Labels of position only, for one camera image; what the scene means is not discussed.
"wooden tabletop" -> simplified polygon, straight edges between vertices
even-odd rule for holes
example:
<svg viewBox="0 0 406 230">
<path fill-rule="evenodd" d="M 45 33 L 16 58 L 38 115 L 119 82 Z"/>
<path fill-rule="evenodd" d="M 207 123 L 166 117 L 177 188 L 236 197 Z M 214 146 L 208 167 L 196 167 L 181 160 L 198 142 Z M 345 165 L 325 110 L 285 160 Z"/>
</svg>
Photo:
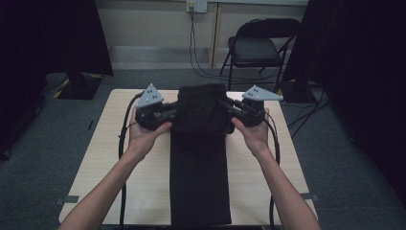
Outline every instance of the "wooden tabletop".
<svg viewBox="0 0 406 230">
<path fill-rule="evenodd" d="M 142 89 L 115 89 L 111 92 L 99 123 L 84 155 L 69 196 L 84 198 L 118 161 L 119 134 L 131 99 Z M 177 90 L 159 90 L 166 103 L 177 101 Z M 228 92 L 228 97 L 241 100 L 241 92 Z M 308 193 L 305 177 L 290 138 L 279 102 L 265 102 L 274 119 L 281 146 L 281 167 L 301 194 Z M 147 157 L 127 180 L 124 224 L 170 225 L 169 199 L 170 134 L 158 137 Z M 274 141 L 269 135 L 269 146 Z M 236 130 L 226 137 L 230 209 L 233 225 L 268 225 L 270 192 L 257 159 L 246 147 Z M 312 200 L 307 200 L 316 214 Z M 63 221 L 75 207 L 65 203 L 59 216 Z M 118 224 L 121 194 L 114 201 L 103 224 Z M 281 224 L 274 211 L 275 224 Z"/>
</svg>

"wall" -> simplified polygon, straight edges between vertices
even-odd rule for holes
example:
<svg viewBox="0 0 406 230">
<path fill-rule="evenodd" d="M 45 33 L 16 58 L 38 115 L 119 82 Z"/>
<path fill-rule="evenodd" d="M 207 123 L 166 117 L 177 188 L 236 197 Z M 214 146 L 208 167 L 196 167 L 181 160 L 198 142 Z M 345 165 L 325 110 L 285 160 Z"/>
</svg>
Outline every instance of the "wall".
<svg viewBox="0 0 406 230">
<path fill-rule="evenodd" d="M 292 17 L 301 21 L 306 1 L 221 2 L 209 2 L 207 13 L 194 14 L 196 46 L 207 48 L 214 62 L 222 61 L 222 57 L 215 58 L 216 54 L 227 48 L 228 37 L 234 35 L 243 23 L 264 17 Z M 99 0 L 97 5 L 109 46 L 185 49 L 190 46 L 192 23 L 185 1 Z"/>
</svg>

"handheld controller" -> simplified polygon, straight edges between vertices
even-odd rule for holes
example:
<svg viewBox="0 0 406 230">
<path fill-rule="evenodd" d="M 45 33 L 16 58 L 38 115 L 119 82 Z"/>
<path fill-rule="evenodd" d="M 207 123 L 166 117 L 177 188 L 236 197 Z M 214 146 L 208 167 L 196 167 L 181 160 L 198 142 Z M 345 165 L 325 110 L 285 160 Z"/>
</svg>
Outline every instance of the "handheld controller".
<svg viewBox="0 0 406 230">
<path fill-rule="evenodd" d="M 242 94 L 242 101 L 227 98 L 218 100 L 218 104 L 228 111 L 231 117 L 237 117 L 246 127 L 259 125 L 264 118 L 265 109 L 263 101 L 281 101 L 283 97 L 271 93 L 257 86 L 251 87 Z M 179 111 L 177 102 L 163 103 L 164 97 L 150 84 L 136 103 L 135 120 L 138 124 L 149 130 L 156 130 L 165 122 L 173 122 Z"/>
</svg>

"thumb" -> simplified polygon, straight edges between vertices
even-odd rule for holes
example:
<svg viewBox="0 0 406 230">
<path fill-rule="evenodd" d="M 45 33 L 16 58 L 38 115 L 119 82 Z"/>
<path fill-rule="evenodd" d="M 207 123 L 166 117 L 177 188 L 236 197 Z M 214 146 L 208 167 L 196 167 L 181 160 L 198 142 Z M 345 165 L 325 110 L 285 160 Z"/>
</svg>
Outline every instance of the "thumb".
<svg viewBox="0 0 406 230">
<path fill-rule="evenodd" d="M 238 118 L 234 117 L 231 119 L 231 122 L 234 124 L 234 126 L 242 133 L 244 134 L 245 132 L 245 125 L 240 121 Z"/>
</svg>

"black backdrop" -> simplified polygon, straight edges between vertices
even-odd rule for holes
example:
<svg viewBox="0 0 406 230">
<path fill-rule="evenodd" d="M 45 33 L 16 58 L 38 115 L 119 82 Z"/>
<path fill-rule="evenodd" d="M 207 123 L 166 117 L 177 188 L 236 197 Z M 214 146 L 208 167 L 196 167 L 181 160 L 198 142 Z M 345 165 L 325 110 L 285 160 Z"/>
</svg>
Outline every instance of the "black backdrop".
<svg viewBox="0 0 406 230">
<path fill-rule="evenodd" d="M 316 81 L 406 206 L 406 3 L 309 0 L 283 80 Z"/>
<path fill-rule="evenodd" d="M 45 78 L 113 76 L 94 0 L 0 1 L 0 154 L 33 115 Z"/>
</svg>

